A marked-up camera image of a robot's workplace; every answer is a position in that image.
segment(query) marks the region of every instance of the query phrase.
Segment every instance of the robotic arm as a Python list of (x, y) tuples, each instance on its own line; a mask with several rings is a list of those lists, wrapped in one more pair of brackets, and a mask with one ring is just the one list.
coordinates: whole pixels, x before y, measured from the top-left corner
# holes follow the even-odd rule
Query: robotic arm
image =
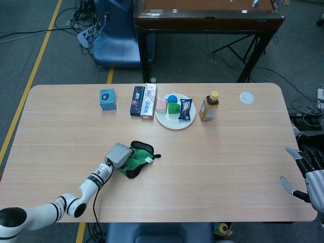
[(71, 193), (59, 196), (55, 202), (35, 208), (6, 208), (0, 211), (0, 242), (13, 243), (19, 233), (27, 228), (37, 230), (62, 219), (64, 213), (78, 218), (87, 208), (93, 195), (110, 179), (113, 170), (121, 167), (132, 149), (116, 143), (106, 154), (105, 160), (80, 186), (82, 197)]
[(304, 177), (307, 193), (293, 188), (285, 177), (280, 177), (283, 187), (293, 196), (312, 203), (319, 213), (324, 213), (324, 155), (316, 148), (306, 148), (308, 156), (301, 151), (286, 147), (286, 151), (294, 158)]

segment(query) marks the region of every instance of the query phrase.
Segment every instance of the bottle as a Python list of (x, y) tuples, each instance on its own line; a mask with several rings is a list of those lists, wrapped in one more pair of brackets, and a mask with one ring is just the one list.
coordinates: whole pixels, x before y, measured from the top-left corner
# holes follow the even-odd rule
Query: bottle
[(218, 92), (212, 91), (211, 95), (208, 95), (202, 102), (199, 111), (200, 120), (205, 122), (207, 120), (213, 119), (218, 105)]

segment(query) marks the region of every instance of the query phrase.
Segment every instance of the blue ball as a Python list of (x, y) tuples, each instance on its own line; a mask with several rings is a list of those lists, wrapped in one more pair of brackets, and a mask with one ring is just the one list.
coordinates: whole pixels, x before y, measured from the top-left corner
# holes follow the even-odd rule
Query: blue ball
[(178, 99), (177, 99), (177, 96), (175, 95), (170, 95), (168, 97), (168, 103), (177, 103), (178, 102)]

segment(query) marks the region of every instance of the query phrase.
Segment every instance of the yellow bottle cap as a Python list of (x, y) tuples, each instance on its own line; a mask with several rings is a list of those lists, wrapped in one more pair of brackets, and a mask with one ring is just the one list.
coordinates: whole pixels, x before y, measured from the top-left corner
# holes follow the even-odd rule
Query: yellow bottle cap
[(218, 92), (217, 91), (212, 91), (211, 99), (212, 100), (217, 100), (218, 99)]

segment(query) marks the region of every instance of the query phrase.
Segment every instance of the gray carpet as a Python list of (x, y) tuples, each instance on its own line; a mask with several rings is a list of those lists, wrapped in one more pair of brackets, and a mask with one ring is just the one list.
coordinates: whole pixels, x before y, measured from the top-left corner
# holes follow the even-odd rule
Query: gray carpet
[[(47, 29), (56, 1), (0, 1), (0, 35), (15, 31)], [(74, 1), (63, 0), (61, 10), (73, 7)], [(271, 41), (258, 66), (270, 68), (293, 83), (307, 96), (316, 96), (324, 84), (324, 27), (316, 21), (324, 5), (292, 0), (283, 10), (287, 18), (277, 33), (279, 43)], [(58, 19), (63, 25), (73, 11)], [(0, 44), (0, 145), (2, 145), (21, 98), (45, 34)], [(228, 49), (212, 56), (208, 50), (237, 39), (233, 35), (162, 34), (158, 36), (157, 60), (151, 69), (158, 83), (233, 83), (242, 64)], [(248, 40), (234, 45), (242, 53)], [(108, 70), (98, 68), (91, 57), (82, 55), (76, 38), (63, 31), (53, 31), (33, 82), (38, 84), (104, 84)], [(283, 78), (262, 68), (255, 68), (256, 82), (273, 82), (283, 92), (288, 107), (301, 95)], [(141, 83), (140, 69), (116, 69), (113, 83)], [(9, 149), (0, 167), (4, 169)], [(19, 242), (75, 242), (78, 224), (59, 223), (21, 234)], [(234, 223), (232, 240), (244, 242), (323, 242), (319, 219), (294, 224)]]

